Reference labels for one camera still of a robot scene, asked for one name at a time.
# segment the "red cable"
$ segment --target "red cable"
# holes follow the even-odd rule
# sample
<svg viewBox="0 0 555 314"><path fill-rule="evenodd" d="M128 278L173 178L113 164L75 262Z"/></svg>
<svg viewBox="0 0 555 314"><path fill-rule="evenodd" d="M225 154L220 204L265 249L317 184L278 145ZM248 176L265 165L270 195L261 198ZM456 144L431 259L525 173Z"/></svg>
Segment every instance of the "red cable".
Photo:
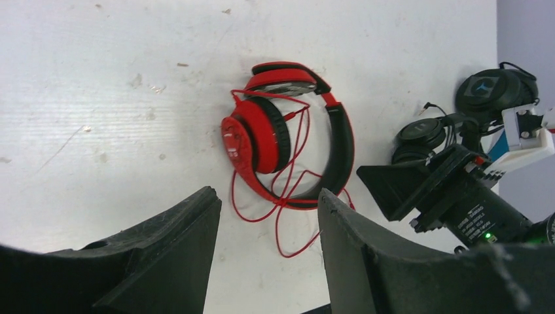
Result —
<svg viewBox="0 0 555 314"><path fill-rule="evenodd" d="M308 249L308 247L310 247L310 245L312 245L312 243L314 243L314 241L316 241L316 239L320 235L320 231L318 231L309 240L309 242L307 242L301 249L299 249L296 252L293 252L291 254L284 253L281 250L281 245L279 244L279 231L278 231L279 217L281 216L281 212L283 211L284 208L290 208L290 209L298 210L298 211L311 211L311 210L315 209L315 208L303 209L303 208L296 208L296 207L291 208L291 207L287 206L287 202L291 200L291 195L293 195L293 192L295 191L295 189L297 188L297 186L301 182L303 176L305 174L309 173L310 175L314 175L316 177L322 178L321 175L318 175L317 173L314 173L313 171L304 170L300 174L300 177L296 180L293 187L291 187L291 190L287 194L287 197L285 197L285 198L283 197L285 195L286 191L287 191L287 188L289 187L289 183L291 182L291 179L293 178L293 169L295 168L295 160L299 157L300 153L304 150L306 141L308 140L308 134L309 134L309 130L310 130L310 112L308 111L308 108L310 107L310 105L308 103L304 102L304 101L300 101L300 100L297 100L297 99L294 99L294 98L291 98L291 97L288 97L288 96L267 94L267 93L262 93L262 92L232 90L231 93L234 96L234 99L236 101L238 100L238 97L235 95L235 93L243 93L243 94L249 94L249 95L254 95L254 96L264 96L264 97L271 96L271 97L276 97L276 98L288 99L288 100L295 101L297 103L301 103L301 104L304 105L302 109L300 109L298 111L295 111L294 113L291 113L290 116L288 117L288 119L290 119L290 118L294 117L296 114L300 113L300 122L299 122L299 125L298 125L296 141L295 141L295 148L293 150L293 157L291 158L289 163L287 163L287 165L282 170L278 171L278 173L276 173L276 176L272 179L272 185L270 187L270 190L272 191L272 193L275 194L274 185L276 183L276 180L289 167L289 174L287 176L287 180L285 181L285 186L283 187L283 191L281 192L281 195L279 195L279 200L276 202L276 204L274 205L272 210L267 212L267 214L265 214L264 216L262 216L260 218L256 218L256 219L249 219L249 218L246 218L243 215L241 215L241 213L239 212L239 209L237 208L237 205L235 203L235 180L236 180L236 177L237 177L237 171L233 171L233 176L232 176L232 179L231 179L231 202L232 202L232 205L233 205L233 209L235 210L237 215L242 220L247 221L247 222L259 222L259 221L262 221L262 220L268 218L269 216L271 216L274 213L274 211L276 211L276 209L279 208L279 210L277 212L278 214L276 215L276 224L275 224L277 250L279 251L280 255L282 255L285 258L295 257L295 256L299 255L300 253L304 252L306 249ZM302 142L302 144L299 148L298 144L299 144L300 133L301 133L301 130L302 130L302 122L303 122L305 112L306 112L306 134L305 134L303 142ZM345 188L342 189L342 192L345 192L345 194L347 195L347 199L349 200L349 206L353 210L355 210L355 206L354 206L354 204L351 200L351 196L349 195L349 192L347 192L347 190ZM317 204L317 201L312 201L312 200L295 200L295 202L296 203L314 203L314 204Z"/></svg>

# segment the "ear cup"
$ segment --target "ear cup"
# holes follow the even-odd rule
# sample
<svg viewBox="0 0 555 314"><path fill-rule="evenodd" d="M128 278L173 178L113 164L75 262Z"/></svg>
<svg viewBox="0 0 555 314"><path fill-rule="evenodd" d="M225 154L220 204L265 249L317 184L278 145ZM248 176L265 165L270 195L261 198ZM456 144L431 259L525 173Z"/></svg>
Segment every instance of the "ear cup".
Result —
<svg viewBox="0 0 555 314"><path fill-rule="evenodd" d="M501 111L522 103L522 85L516 71L484 70L467 78L459 87L455 107L483 126L501 119Z"/></svg>
<svg viewBox="0 0 555 314"><path fill-rule="evenodd" d="M303 70L276 69L251 77L245 89L295 97L313 92L316 81Z"/></svg>
<svg viewBox="0 0 555 314"><path fill-rule="evenodd" d="M283 127L285 122L281 113L271 102L270 104L274 108L268 109L269 106L266 102L270 101L259 97L240 101L231 114L232 118L240 122L251 139L254 154L251 166L256 172L264 174L275 172L278 166L283 164L280 160L283 160L287 148L289 152L291 151L290 145L285 148L286 145L283 144L284 133L288 135L289 131L287 127Z"/></svg>
<svg viewBox="0 0 555 314"><path fill-rule="evenodd" d="M435 152L425 146L401 145L395 149L391 157L391 164L401 164L403 162L413 162L416 160L425 160L430 156L434 156Z"/></svg>
<svg viewBox="0 0 555 314"><path fill-rule="evenodd" d="M287 123L281 112L276 108L276 106L269 100L263 97L252 97L249 98L250 101L256 103L262 111L266 114L276 135L277 141L277 166L273 172L282 170L289 162L289 157L291 157L291 138L289 137L289 129L287 128Z"/></svg>
<svg viewBox="0 0 555 314"><path fill-rule="evenodd" d="M445 141L445 129L439 119L428 118L412 122L397 134L400 145L426 146L434 149Z"/></svg>

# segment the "white table surface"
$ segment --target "white table surface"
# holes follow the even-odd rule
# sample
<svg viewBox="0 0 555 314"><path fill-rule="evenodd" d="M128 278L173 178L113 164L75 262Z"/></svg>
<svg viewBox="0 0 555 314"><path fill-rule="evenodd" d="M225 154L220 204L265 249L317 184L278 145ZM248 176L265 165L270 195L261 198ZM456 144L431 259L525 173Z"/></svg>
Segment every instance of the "white table surface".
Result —
<svg viewBox="0 0 555 314"><path fill-rule="evenodd" d="M350 115L356 168L386 164L394 135L426 101L453 111L461 80L497 62L493 0L6 0L2 8L0 242L79 249L211 185L223 207L206 313L300 313L329 302L319 242L284 259L274 217L248 224L229 204L219 122L251 66L298 61L324 77ZM317 97L305 99L313 128L300 163L321 171L327 116ZM271 208L244 184L238 190L246 215ZM348 190L364 216L412 241L443 251L457 243L446 230L416 235L410 217L387 222L356 175ZM280 223L293 251L317 228L316 212L286 211Z"/></svg>

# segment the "black cable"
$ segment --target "black cable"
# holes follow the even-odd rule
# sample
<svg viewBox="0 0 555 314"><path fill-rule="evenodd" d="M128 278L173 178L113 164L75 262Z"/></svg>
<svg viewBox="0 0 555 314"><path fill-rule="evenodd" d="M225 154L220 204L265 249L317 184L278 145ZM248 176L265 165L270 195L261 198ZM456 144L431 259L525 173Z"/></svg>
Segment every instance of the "black cable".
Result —
<svg viewBox="0 0 555 314"><path fill-rule="evenodd" d="M484 132L484 133L480 133L480 135L481 135L481 136L489 136L489 135L492 135L492 134L497 133L497 131L501 131L504 127L505 127L505 126L498 126L498 127L496 127L495 129L493 129L493 130L486 131L486 132Z"/></svg>
<svg viewBox="0 0 555 314"><path fill-rule="evenodd" d="M511 67L519 70L520 72L523 72L525 75L527 75L529 78L533 79L533 80L537 80L536 76L533 75L532 73L526 71L525 69L522 69L521 67L519 67L518 65L511 63L511 62L507 62L507 61L503 61L499 64L499 68L500 69L504 69L505 65L510 65Z"/></svg>

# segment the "red headphones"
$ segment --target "red headphones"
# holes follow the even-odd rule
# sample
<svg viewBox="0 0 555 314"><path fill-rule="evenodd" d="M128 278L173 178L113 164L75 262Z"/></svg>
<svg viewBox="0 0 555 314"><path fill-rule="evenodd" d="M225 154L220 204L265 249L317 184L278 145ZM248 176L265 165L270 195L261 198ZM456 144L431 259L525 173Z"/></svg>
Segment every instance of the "red headphones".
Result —
<svg viewBox="0 0 555 314"><path fill-rule="evenodd" d="M306 66L294 62L270 62L252 68L253 77L245 90L232 90L233 113L221 124L223 142L236 172L264 199L294 209L315 208L322 188L339 194L354 163L353 131L343 105L331 94L331 87ZM331 151L320 181L309 191L283 199L267 189L256 176L275 173L289 165L291 139L286 121L308 108L291 98L309 92L321 95L331 122ZM240 99L236 93L245 94ZM300 111L282 116L269 98L306 104Z"/></svg>

